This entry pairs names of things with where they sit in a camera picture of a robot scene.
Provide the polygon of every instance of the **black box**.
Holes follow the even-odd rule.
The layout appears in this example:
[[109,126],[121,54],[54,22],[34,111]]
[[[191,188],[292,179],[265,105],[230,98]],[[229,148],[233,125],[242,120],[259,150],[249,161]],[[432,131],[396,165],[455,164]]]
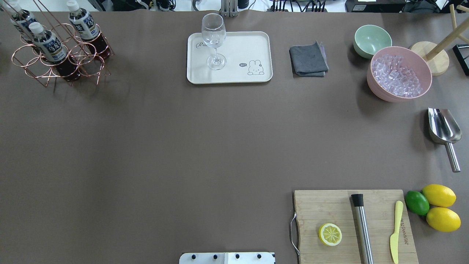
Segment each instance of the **black box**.
[[405,5],[406,0],[376,0],[373,2],[346,0],[345,10],[362,13],[399,13]]

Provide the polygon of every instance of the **black muddler tip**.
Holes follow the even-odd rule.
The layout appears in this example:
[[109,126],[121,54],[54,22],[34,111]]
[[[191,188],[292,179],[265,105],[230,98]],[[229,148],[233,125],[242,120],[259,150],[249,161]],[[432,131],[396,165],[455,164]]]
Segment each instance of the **black muddler tip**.
[[352,194],[353,206],[363,206],[363,194]]

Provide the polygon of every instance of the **bottle label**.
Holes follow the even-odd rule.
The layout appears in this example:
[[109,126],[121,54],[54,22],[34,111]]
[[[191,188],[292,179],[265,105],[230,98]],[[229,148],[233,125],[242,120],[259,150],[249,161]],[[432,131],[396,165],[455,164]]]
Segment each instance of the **bottle label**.
[[50,62],[60,62],[67,57],[67,50],[55,34],[52,34],[46,42],[35,42],[34,44],[43,51],[45,58]]
[[15,21],[13,19],[10,19],[10,21],[13,26],[15,26],[16,29],[20,32],[20,34],[25,40],[33,39],[33,33],[31,32],[31,30],[29,30],[29,25],[32,22],[37,22],[33,14],[30,14],[30,16],[26,20]]
[[94,39],[99,34],[98,27],[95,25],[94,19],[88,10],[82,18],[70,19],[70,22],[75,26],[78,33],[80,33],[80,37],[84,40]]

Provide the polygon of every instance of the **white bottle cap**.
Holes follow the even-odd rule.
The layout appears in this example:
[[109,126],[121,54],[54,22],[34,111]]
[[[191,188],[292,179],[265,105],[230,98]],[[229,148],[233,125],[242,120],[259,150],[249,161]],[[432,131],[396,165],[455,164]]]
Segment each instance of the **white bottle cap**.
[[11,14],[16,14],[17,12],[21,11],[21,6],[18,4],[18,2],[4,2],[3,7],[5,8],[5,11],[11,13]]
[[39,34],[44,31],[44,27],[39,22],[33,22],[29,26],[30,30],[34,34]]
[[80,9],[80,5],[75,0],[68,1],[67,7],[71,12],[77,11],[78,9]]

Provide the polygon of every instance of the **bunny drawing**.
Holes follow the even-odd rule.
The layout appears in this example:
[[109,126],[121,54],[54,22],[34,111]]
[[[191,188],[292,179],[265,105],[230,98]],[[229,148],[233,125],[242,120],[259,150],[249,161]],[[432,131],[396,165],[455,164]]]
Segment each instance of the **bunny drawing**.
[[263,75],[263,74],[264,74],[264,68],[262,68],[262,64],[260,60],[249,62],[248,75]]

